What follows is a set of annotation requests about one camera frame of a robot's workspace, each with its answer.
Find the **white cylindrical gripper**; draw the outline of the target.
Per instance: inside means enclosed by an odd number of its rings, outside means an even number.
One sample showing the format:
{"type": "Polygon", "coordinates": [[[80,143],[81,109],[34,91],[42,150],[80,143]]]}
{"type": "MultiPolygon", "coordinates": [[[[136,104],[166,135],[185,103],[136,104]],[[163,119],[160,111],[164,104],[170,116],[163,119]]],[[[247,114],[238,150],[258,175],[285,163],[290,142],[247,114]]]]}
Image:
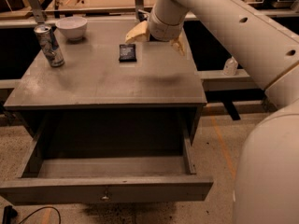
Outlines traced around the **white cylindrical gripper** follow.
{"type": "Polygon", "coordinates": [[[166,21],[162,21],[158,18],[156,9],[153,8],[149,14],[148,21],[142,21],[131,29],[126,37],[126,43],[134,42],[148,42],[150,40],[150,34],[160,41],[170,41],[171,47],[177,51],[180,55],[185,55],[185,47],[180,35],[182,31],[183,23],[169,24],[166,21]]]}

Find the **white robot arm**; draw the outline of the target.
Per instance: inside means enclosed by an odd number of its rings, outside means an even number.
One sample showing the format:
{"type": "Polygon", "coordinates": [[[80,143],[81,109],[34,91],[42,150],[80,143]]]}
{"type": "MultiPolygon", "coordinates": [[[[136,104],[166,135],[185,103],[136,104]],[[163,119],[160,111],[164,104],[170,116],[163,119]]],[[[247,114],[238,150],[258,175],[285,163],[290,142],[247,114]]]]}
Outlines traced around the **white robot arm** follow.
{"type": "Polygon", "coordinates": [[[229,51],[276,112],[239,156],[233,224],[299,224],[299,37],[242,0],[156,0],[126,42],[178,42],[192,13],[229,51]]]}

